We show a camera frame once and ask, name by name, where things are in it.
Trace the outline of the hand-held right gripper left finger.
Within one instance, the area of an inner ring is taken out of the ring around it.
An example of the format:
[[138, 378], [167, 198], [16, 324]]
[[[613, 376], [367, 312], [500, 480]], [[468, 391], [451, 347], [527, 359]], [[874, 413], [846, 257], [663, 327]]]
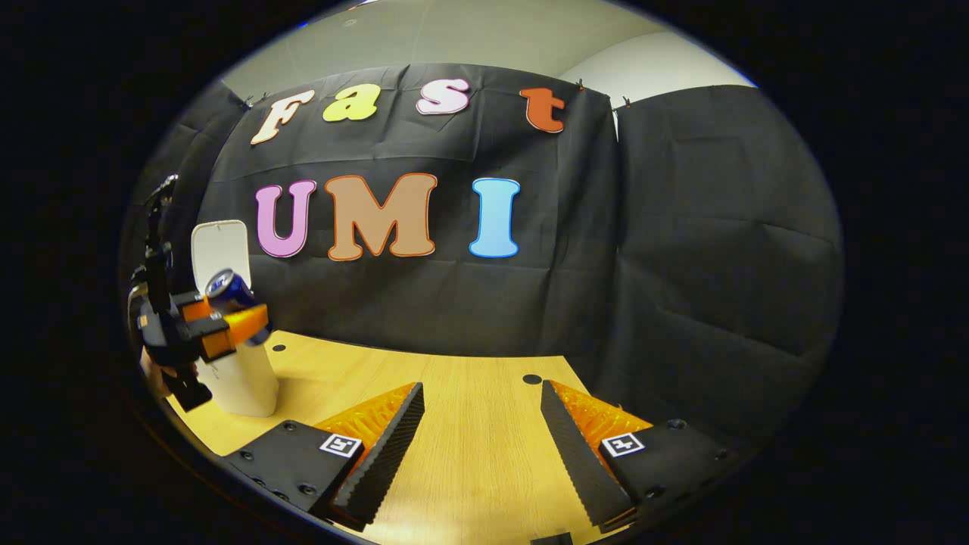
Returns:
[[298, 509], [362, 531], [374, 522], [423, 414], [425, 390], [411, 382], [317, 425], [286, 420], [226, 459]]

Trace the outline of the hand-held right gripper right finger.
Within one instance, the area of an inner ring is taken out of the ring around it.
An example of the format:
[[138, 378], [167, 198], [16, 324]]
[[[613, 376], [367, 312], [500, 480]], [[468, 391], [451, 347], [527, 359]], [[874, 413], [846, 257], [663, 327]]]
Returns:
[[740, 462], [682, 419], [650, 423], [557, 381], [543, 381], [541, 412], [600, 531], [664, 521], [712, 492]]

